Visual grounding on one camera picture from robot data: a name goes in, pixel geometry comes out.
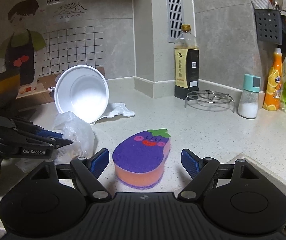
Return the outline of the clear plastic bag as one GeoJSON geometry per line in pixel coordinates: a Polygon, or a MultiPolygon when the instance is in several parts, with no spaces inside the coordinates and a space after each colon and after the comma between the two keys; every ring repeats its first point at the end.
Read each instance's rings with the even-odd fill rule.
{"type": "Polygon", "coordinates": [[[53,128],[58,130],[64,139],[72,140],[72,144],[53,152],[52,159],[55,164],[68,164],[78,157],[92,157],[95,135],[90,124],[72,112],[66,112],[57,114],[53,128]]]}

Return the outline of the purple eggplant sponge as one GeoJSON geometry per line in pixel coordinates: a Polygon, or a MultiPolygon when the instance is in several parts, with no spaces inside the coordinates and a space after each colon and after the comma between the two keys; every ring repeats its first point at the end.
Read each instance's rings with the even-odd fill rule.
{"type": "Polygon", "coordinates": [[[171,149],[165,128],[141,131],[121,142],[112,154],[120,181],[136,189],[149,189],[161,181],[171,149]]]}

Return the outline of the white plastic bowl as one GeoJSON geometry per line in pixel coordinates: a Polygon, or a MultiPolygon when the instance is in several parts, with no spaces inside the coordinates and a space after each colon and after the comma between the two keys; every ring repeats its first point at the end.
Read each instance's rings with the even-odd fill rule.
{"type": "Polygon", "coordinates": [[[54,103],[60,114],[72,112],[91,124],[104,113],[109,101],[109,87],[97,69],[79,65],[61,74],[54,91],[54,103]]]}

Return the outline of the white tissue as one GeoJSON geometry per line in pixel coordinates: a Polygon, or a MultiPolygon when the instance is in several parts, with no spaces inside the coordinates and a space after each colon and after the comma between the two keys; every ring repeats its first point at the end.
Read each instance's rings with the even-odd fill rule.
{"type": "Polygon", "coordinates": [[[108,103],[104,113],[95,122],[106,118],[114,118],[119,115],[129,118],[135,116],[135,112],[129,110],[124,102],[108,103]]]}

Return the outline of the teal lid salt shaker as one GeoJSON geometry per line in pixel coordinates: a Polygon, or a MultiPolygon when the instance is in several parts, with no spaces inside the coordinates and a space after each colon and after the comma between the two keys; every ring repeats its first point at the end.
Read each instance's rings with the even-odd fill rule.
{"type": "Polygon", "coordinates": [[[237,110],[238,115],[247,119],[255,119],[257,117],[260,85],[260,77],[250,74],[244,75],[243,91],[237,110]]]}

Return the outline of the orange cleaner bottle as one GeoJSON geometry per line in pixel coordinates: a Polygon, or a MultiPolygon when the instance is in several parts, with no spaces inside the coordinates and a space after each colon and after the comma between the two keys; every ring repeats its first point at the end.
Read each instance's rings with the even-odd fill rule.
{"type": "Polygon", "coordinates": [[[277,111],[280,106],[282,89],[282,53],[281,49],[274,49],[273,65],[268,74],[268,83],[264,97],[263,108],[268,111],[277,111]]]}

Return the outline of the soy sauce bottle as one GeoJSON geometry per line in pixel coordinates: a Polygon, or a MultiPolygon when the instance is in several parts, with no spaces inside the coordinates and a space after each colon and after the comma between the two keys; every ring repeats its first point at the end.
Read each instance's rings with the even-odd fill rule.
{"type": "Polygon", "coordinates": [[[182,33],[174,42],[174,96],[186,99],[199,90],[199,46],[189,24],[182,25],[182,33]]]}

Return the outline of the grey wall utensil holder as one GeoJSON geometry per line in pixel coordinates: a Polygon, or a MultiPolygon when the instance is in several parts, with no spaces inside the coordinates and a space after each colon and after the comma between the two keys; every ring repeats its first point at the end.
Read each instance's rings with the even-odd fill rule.
{"type": "Polygon", "coordinates": [[[278,10],[254,9],[257,40],[282,45],[282,20],[278,10]]]}

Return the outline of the grey wall vent grille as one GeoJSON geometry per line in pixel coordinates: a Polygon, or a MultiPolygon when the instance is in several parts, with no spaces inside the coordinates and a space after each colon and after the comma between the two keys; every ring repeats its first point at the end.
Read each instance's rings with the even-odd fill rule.
{"type": "Polygon", "coordinates": [[[184,9],[182,0],[166,0],[168,19],[168,42],[174,41],[182,33],[184,21],[184,9]]]}

